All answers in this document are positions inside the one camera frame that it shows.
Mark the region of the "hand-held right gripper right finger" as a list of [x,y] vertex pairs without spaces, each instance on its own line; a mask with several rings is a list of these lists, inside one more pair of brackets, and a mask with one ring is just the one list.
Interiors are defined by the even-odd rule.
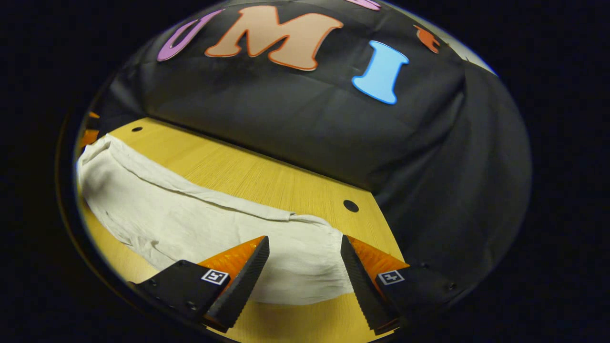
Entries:
[[425,265],[409,265],[344,235],[340,254],[366,322],[376,335],[422,326],[460,295],[458,285]]

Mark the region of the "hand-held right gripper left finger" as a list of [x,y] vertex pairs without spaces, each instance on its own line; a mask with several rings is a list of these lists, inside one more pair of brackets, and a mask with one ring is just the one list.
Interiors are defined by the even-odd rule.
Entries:
[[225,333],[235,326],[269,254],[269,237],[260,236],[199,263],[181,259],[129,287],[185,321]]

